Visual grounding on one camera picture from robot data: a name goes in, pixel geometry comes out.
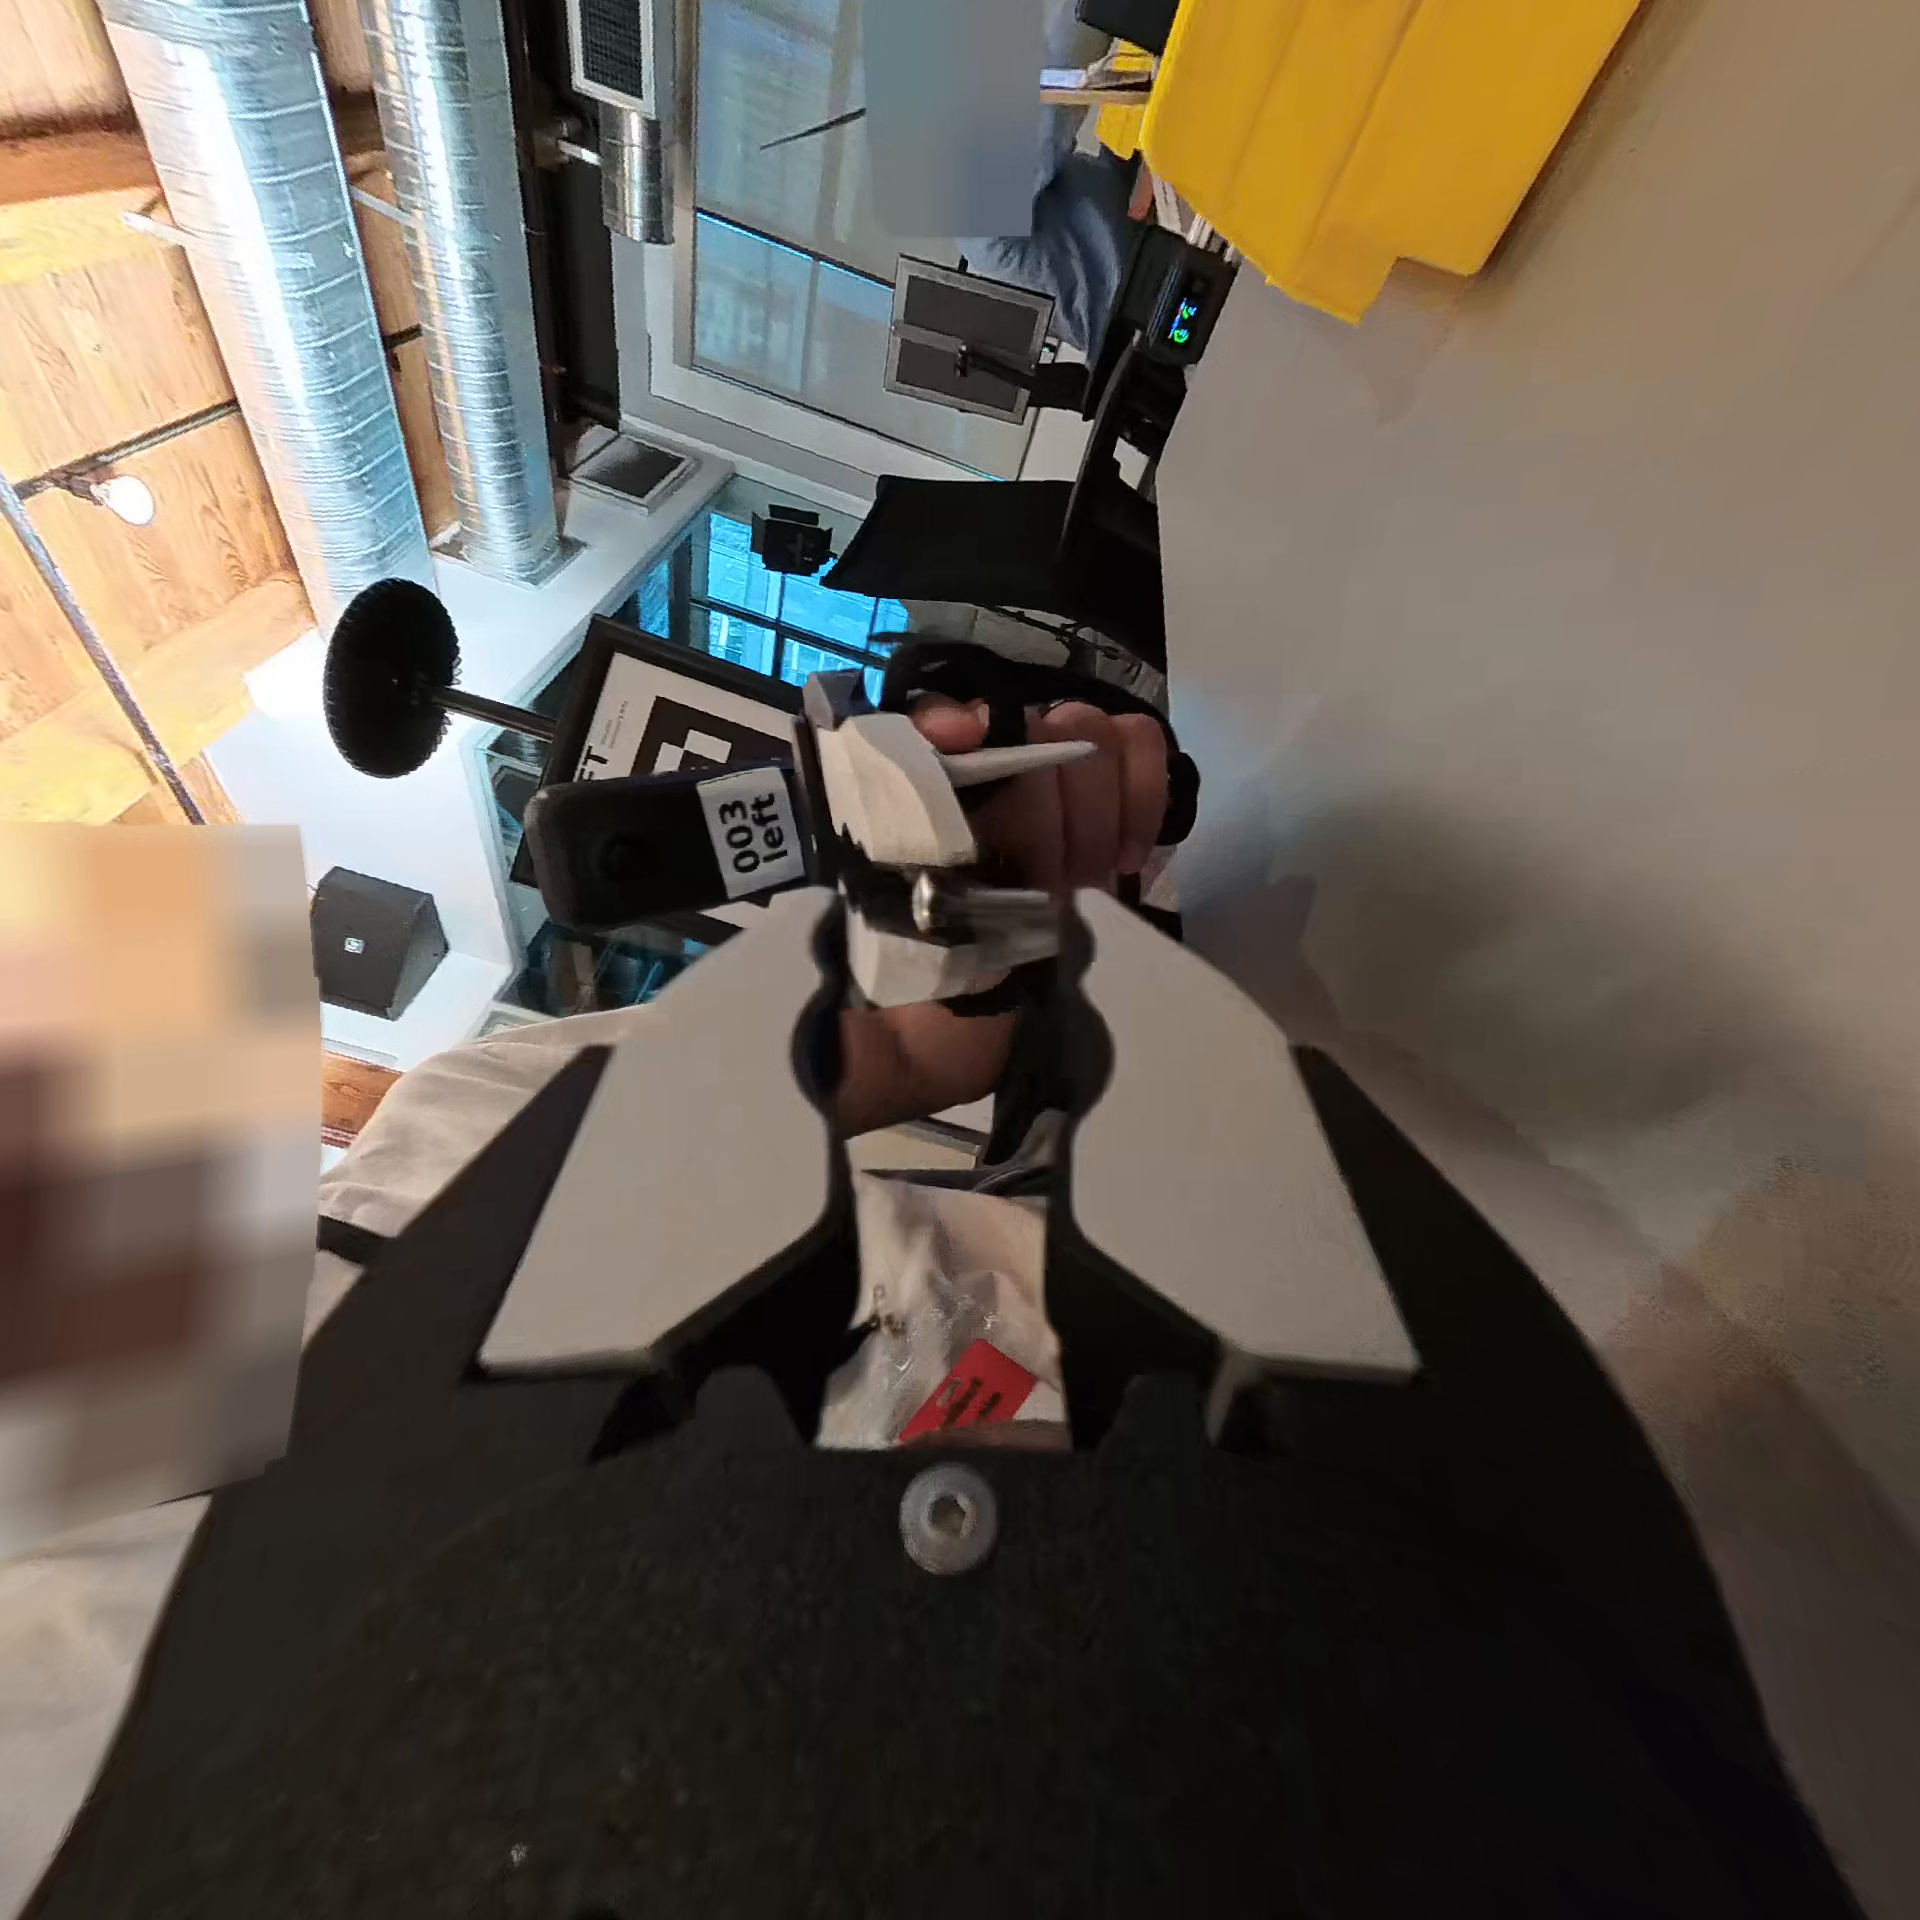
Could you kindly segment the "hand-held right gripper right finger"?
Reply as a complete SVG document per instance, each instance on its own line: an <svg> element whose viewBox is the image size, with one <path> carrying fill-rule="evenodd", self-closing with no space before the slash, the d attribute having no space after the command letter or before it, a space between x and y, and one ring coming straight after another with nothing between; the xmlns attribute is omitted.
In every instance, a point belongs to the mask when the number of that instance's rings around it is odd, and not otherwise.
<svg viewBox="0 0 1920 1920"><path fill-rule="evenodd" d="M1409 1383L1418 1348L1265 1011L1107 895L1071 901L1054 1009L1045 1318L1071 1438L1149 1378L1188 1383L1212 1434L1267 1380Z"/></svg>

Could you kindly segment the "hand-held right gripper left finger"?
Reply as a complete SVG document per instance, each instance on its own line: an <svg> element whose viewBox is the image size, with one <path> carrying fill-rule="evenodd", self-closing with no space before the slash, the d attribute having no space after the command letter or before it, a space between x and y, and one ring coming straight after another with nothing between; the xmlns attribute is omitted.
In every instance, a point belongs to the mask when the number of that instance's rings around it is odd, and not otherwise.
<svg viewBox="0 0 1920 1920"><path fill-rule="evenodd" d="M804 1441L854 1344L851 1169L821 1105L831 895L785 895L641 1011L588 1096L476 1361L630 1376L683 1409L762 1372Z"/></svg>

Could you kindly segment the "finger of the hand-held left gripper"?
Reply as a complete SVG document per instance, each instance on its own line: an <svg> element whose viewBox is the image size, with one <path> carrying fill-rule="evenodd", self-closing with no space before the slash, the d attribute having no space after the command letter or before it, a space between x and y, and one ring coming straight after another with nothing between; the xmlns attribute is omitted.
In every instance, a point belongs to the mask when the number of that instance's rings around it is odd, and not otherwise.
<svg viewBox="0 0 1920 1920"><path fill-rule="evenodd" d="M1089 740L942 753L912 719L873 713L821 733L831 826L886 868L966 868L977 842L961 798L971 791L1095 756Z"/></svg>
<svg viewBox="0 0 1920 1920"><path fill-rule="evenodd" d="M886 906L847 903L843 951L863 1003L900 1009L993 995L1020 970L1054 958L1058 935L1045 942L1003 946L936 945L917 935L902 897Z"/></svg>

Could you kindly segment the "yellow plastic bin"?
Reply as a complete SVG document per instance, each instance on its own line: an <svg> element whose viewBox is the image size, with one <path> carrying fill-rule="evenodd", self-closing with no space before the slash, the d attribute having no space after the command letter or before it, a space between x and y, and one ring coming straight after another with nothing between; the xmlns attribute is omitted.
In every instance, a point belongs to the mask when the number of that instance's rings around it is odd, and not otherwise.
<svg viewBox="0 0 1920 1920"><path fill-rule="evenodd" d="M1408 262L1476 277L1635 2L1179 2L1149 172L1286 300L1358 325Z"/></svg>

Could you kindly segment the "person's left hand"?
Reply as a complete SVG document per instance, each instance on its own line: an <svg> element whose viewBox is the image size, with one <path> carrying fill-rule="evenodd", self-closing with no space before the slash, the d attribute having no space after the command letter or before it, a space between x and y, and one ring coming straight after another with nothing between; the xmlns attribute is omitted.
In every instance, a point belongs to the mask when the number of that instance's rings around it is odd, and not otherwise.
<svg viewBox="0 0 1920 1920"><path fill-rule="evenodd" d="M1170 749L1157 716L1059 700L1025 709L1024 729L1031 745L1085 742L1089 756L1008 781L976 810L985 867L1058 901L1113 895L1148 864L1163 829ZM1017 1011L969 1016L943 1003L841 1013L836 1124L858 1139L993 1096L1020 1020Z"/></svg>

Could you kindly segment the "printed tag card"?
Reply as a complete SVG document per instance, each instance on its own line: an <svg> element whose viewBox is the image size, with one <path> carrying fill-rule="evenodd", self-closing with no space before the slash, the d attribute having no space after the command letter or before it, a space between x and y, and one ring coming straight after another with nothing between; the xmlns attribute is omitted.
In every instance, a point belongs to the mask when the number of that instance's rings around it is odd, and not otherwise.
<svg viewBox="0 0 1920 1920"><path fill-rule="evenodd" d="M541 753L538 788L734 772L795 753L795 686L610 617L588 620L560 681L564 698Z"/></svg>

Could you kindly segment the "black speaker box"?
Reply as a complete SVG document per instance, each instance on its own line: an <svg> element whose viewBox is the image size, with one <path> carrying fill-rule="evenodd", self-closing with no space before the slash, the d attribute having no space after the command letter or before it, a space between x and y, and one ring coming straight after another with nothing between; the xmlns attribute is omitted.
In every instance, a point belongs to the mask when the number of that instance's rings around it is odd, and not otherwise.
<svg viewBox="0 0 1920 1920"><path fill-rule="evenodd" d="M381 1022L399 1020L447 956L429 893L334 867L307 904L317 997Z"/></svg>

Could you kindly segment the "black round disc on pole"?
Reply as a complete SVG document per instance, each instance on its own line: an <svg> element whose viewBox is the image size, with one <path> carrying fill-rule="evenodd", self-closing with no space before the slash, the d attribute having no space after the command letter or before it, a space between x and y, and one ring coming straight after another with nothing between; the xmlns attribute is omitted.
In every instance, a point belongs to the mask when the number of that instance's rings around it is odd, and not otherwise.
<svg viewBox="0 0 1920 1920"><path fill-rule="evenodd" d="M461 655L441 599L414 580L361 588L327 639L322 710L347 767L374 781L415 774L454 719L549 745L560 727L459 689Z"/></svg>

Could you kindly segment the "red label tag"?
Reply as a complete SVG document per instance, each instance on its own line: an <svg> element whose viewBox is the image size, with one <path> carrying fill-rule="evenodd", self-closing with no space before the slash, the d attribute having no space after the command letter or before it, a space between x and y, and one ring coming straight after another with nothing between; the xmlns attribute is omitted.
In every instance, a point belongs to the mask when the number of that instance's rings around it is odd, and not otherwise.
<svg viewBox="0 0 1920 1920"><path fill-rule="evenodd" d="M987 1338L973 1338L903 1420L897 1449L1020 1422L1042 1380Z"/></svg>

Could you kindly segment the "grey framed panel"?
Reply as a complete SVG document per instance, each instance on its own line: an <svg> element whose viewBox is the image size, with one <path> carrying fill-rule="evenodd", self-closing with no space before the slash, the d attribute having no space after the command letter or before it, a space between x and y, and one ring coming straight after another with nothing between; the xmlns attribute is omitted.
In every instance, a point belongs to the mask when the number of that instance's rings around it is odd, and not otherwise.
<svg viewBox="0 0 1920 1920"><path fill-rule="evenodd" d="M881 391L977 420L1024 426L1055 303L1022 287L900 255Z"/></svg>

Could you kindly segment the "black power station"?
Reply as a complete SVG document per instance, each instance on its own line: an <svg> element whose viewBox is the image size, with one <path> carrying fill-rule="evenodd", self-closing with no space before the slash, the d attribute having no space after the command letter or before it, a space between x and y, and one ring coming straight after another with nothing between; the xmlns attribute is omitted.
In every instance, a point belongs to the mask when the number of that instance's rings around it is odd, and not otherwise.
<svg viewBox="0 0 1920 1920"><path fill-rule="evenodd" d="M1118 287L1113 323L1148 361L1192 369L1212 341L1236 275L1234 253L1141 222Z"/></svg>

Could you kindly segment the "ceiling vent grille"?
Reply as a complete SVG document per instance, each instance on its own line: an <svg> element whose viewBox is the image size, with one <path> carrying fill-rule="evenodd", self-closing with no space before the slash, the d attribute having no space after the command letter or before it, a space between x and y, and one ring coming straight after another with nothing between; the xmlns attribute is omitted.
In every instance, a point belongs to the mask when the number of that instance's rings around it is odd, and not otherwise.
<svg viewBox="0 0 1920 1920"><path fill-rule="evenodd" d="M570 78L602 106L657 114L660 28L656 2L566 2Z"/></svg>

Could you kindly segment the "silver ceiling duct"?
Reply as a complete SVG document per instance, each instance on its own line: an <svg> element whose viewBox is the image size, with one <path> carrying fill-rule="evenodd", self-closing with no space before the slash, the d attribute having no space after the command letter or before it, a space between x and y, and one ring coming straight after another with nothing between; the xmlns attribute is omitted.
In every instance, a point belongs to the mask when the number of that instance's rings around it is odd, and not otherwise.
<svg viewBox="0 0 1920 1920"><path fill-rule="evenodd" d="M312 19L300 2L103 2L316 627L434 584Z"/></svg>
<svg viewBox="0 0 1920 1920"><path fill-rule="evenodd" d="M360 2L463 562L566 564L502 7Z"/></svg>

